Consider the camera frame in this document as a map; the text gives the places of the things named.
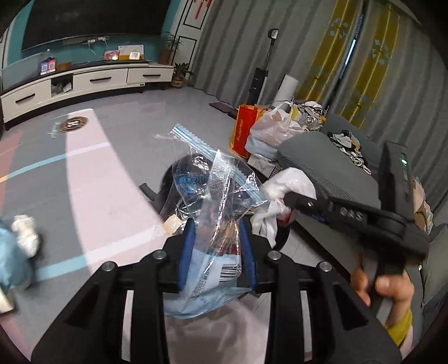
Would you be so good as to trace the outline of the yellow sleeve forearm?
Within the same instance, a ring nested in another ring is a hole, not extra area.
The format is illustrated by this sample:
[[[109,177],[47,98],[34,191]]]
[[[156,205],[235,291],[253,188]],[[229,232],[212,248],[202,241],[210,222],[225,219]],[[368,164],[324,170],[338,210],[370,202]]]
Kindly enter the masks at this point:
[[[386,329],[387,333],[401,351],[410,350],[413,340],[413,315],[410,309],[400,321]]]

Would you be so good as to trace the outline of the person right hand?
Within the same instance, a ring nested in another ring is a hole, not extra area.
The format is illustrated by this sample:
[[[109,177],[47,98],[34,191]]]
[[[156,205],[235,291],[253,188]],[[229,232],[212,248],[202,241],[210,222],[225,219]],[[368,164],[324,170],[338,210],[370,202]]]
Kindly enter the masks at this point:
[[[369,280],[361,266],[354,269],[351,275],[351,286],[363,302],[370,306],[370,296],[368,294]],[[390,328],[399,323],[411,308],[415,287],[410,281],[406,271],[402,275],[381,275],[375,283],[376,292],[393,301],[389,316],[385,326]]]

